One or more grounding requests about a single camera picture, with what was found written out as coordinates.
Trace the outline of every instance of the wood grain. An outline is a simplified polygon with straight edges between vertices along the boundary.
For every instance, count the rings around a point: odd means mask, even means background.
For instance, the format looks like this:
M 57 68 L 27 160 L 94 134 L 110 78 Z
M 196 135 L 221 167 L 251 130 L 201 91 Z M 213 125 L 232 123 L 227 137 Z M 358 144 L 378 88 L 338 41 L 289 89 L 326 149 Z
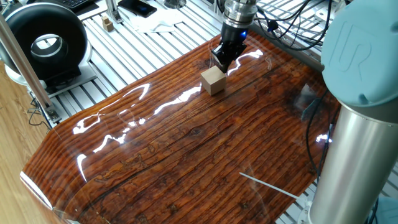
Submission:
M 47 128 L 28 125 L 30 96 L 10 80 L 0 62 L 0 219 L 1 223 L 48 222 L 19 179 L 19 173 L 45 137 Z M 33 123 L 44 119 L 35 115 Z
M 320 74 L 250 33 L 226 90 L 212 97 L 200 74 L 214 65 L 218 39 L 46 136 L 24 172 L 59 215 L 80 223 L 272 223 L 293 200 L 239 172 L 297 195 L 307 188 L 315 178 L 305 152 L 314 97 L 302 92 L 320 96 Z M 310 131 L 316 161 L 322 145 L 314 140 L 336 107 L 325 102 Z

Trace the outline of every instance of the smartphone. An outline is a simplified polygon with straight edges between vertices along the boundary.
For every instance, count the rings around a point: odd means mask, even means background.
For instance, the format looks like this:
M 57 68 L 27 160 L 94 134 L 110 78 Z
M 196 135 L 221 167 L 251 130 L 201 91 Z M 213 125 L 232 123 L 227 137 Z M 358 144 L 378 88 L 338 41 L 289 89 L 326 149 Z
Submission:
M 118 5 L 144 18 L 152 15 L 157 10 L 157 8 L 140 0 L 122 0 Z

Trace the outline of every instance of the white paper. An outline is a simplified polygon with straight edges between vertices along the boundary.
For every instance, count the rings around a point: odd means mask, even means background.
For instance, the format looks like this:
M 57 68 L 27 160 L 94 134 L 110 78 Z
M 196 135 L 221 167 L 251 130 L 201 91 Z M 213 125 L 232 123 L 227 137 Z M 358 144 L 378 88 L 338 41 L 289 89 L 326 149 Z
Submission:
M 158 9 L 148 18 L 130 17 L 132 27 L 138 32 L 173 32 L 174 25 L 182 22 L 182 13 L 176 9 Z

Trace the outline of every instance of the glossy wooden table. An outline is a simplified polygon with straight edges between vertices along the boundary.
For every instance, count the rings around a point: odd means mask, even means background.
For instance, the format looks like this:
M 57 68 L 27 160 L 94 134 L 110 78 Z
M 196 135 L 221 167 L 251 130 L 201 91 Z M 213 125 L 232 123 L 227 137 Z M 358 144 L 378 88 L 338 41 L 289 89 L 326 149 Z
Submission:
M 226 90 L 211 97 L 200 73 L 219 39 L 56 126 L 21 179 L 79 223 L 273 223 L 294 200 L 239 172 L 295 195 L 310 185 L 305 130 L 325 85 L 250 33 Z M 310 130 L 316 162 L 329 97 Z

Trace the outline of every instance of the wooden cube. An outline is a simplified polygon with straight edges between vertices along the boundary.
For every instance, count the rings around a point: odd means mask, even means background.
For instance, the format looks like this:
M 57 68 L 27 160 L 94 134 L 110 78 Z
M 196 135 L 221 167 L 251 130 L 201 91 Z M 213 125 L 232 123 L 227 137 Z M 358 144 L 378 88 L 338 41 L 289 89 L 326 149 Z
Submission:
M 225 89 L 226 76 L 217 66 L 211 67 L 200 74 L 200 76 L 201 85 L 210 96 Z
M 108 32 L 111 32 L 114 29 L 112 22 L 110 22 L 109 24 L 103 24 L 103 27 L 104 27 L 104 30 L 106 30 Z
M 101 18 L 102 18 L 102 24 L 108 24 L 110 22 L 107 16 L 103 16 Z
M 102 17 L 102 26 L 104 27 L 104 30 L 108 32 L 111 32 L 114 29 L 113 23 L 109 20 L 107 16 Z

